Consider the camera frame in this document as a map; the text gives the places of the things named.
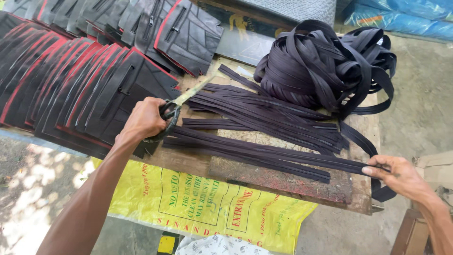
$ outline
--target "wooden board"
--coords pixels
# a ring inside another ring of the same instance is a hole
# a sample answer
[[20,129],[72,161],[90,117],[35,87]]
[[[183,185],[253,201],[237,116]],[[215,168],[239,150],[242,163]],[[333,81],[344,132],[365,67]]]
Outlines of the wooden board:
[[[254,68],[251,66],[240,64],[234,60],[216,57],[208,70],[208,75],[218,76],[212,81],[213,83],[230,84],[242,87],[238,82],[230,80],[227,76],[217,71],[220,64],[225,64],[243,76],[245,76],[244,74],[246,73],[253,74],[254,72]],[[185,91],[187,88],[193,87],[203,78],[204,77],[199,77],[199,79],[195,79],[186,75],[180,79],[179,85],[182,88],[182,91]],[[366,98],[363,106],[373,105],[376,102],[377,97],[375,94],[372,94]],[[187,106],[183,106],[181,116],[183,118],[220,118],[219,115],[214,113],[193,112],[189,110]],[[380,144],[377,115],[352,115],[348,117],[345,122],[370,139],[379,151]],[[308,151],[306,148],[294,146],[260,132],[220,130],[218,131],[218,135],[261,144]],[[343,150],[339,157],[362,162],[365,162],[368,159],[368,155],[354,143],[351,143],[349,151]],[[211,156],[196,155],[162,148],[161,146],[159,146],[153,156],[144,159],[144,161],[155,166],[175,171],[227,181],[229,183],[236,183],[262,191],[314,201],[323,205],[343,208],[362,214],[371,214],[370,178],[361,175],[328,169],[327,171],[332,174],[332,180],[330,185],[326,185],[310,179],[238,163],[225,158],[212,157],[211,160]]]

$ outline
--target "patterned fabric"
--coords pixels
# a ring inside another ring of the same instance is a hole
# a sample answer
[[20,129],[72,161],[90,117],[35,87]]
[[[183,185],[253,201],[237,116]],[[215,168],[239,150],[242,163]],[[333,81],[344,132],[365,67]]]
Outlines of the patterned fabric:
[[212,235],[196,240],[186,236],[176,255],[272,255],[270,251],[227,235]]

